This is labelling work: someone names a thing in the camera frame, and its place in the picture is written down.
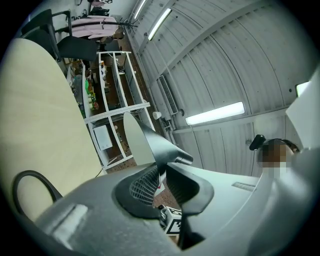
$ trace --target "ceiling light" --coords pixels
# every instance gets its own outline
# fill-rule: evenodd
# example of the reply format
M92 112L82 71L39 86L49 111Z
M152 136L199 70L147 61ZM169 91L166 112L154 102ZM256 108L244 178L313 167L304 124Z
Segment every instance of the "ceiling light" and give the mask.
M228 118L236 115L241 115L245 113L244 104L242 101L223 106L214 110L210 110L201 114L196 114L189 116L185 119L189 126L196 125L199 123L209 122L221 118Z
M161 26L161 24L165 21L166 17L171 13L171 9L168 8L165 10L165 12L162 14L160 19L157 21L153 29L151 30L151 33L148 36L148 39L151 41L152 38L154 37L155 33L157 32L158 28Z
M138 17L138 14L140 13L140 11L141 11L141 9L142 9L142 6L144 6L144 4L145 4L146 1L147 1L147 0L143 0L143 1L142 1L142 3L140 4L138 10L136 11L136 14L135 14L135 16L134 16L134 19L136 19L136 18Z
M301 84L298 84L295 86L295 91L296 91L296 95L298 97L301 96L301 94L305 91L305 89L308 87L308 85L310 84L311 82L304 82L304 83L301 83Z

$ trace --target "mesh grille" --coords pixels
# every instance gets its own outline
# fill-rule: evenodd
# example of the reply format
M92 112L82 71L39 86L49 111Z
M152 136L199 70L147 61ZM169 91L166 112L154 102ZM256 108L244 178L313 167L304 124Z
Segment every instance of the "mesh grille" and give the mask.
M130 185L131 195L147 206L152 206L159 185L157 166Z
M170 108L172 110L172 114L178 113L177 105L176 105L176 103L174 101L174 98L173 98L173 96L171 94L171 91L169 89L169 86L167 84L167 81L166 81L165 77L163 75L160 75L159 76L159 81L160 81L160 84L162 85L163 91L165 93L165 96L166 96L166 98L168 100L168 103L170 105Z

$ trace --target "beige panel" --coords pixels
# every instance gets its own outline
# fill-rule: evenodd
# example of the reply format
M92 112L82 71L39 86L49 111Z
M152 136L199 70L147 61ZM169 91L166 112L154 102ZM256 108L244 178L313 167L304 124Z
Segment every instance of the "beige panel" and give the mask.
M0 71L0 182L12 201L16 174L34 170L66 195L101 170L70 87L42 47L15 39ZM19 185L19 199L35 220L50 204L33 177Z

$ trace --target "floor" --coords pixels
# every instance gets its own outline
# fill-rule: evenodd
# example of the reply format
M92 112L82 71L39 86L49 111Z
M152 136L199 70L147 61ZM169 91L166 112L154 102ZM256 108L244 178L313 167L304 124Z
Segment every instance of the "floor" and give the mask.
M76 4L80 3L80 0L47 0L44 1L43 3L41 3L39 5L39 7L30 14L29 18L32 19L34 16L36 16L37 14L39 14L40 12L47 10L47 9L51 9L52 13L57 13L57 12L61 12L61 11L65 11L65 10L70 10L71 11L71 16L81 16L82 13L84 12L84 10L88 9L88 1L83 0L81 5L77 6ZM60 15L60 16L56 16L53 18L53 26L55 27L55 29L60 29L60 28L64 28L68 25L68 23L66 22L66 17L64 15ZM56 35L57 37L57 41L60 41L63 37L65 37L66 34L62 35ZM127 38L127 36L124 37L124 39L119 40L118 41L119 46L122 47L123 51L129 51L129 52L133 52L132 48L130 46L129 40ZM149 92L147 90L147 85L143 79L141 70L138 66L138 62L135 58L135 56L133 54L130 55L131 62L132 62L132 66L133 66L133 70L136 71L136 79L138 81L142 96L144 99L146 99L147 101L150 102L150 95ZM113 81L113 77L107 77L107 80ZM117 99L117 97L111 97L112 96L112 92L108 93L109 94L109 98L108 98L108 102L114 102L114 103L118 103L119 100ZM151 105L151 107L148 108L148 113L150 116L152 116L152 113L155 111L155 108ZM151 118L153 126L155 128L155 131L164 136L163 130L161 128L161 125L159 123L159 121L154 120L153 118ZM114 172L119 172L119 171L125 171L125 169L130 168L130 167L134 167L136 166L136 162L133 158L113 167L107 170L108 173L114 173ZM159 206L159 205L165 205L165 206L169 206L169 207L173 207L176 209L180 209L179 205L177 204L176 200L174 199L174 197L172 196L171 192L169 191L166 181L163 182L164 186L166 187L166 189L161 192L158 196L155 197L154 199L154 205L155 206Z

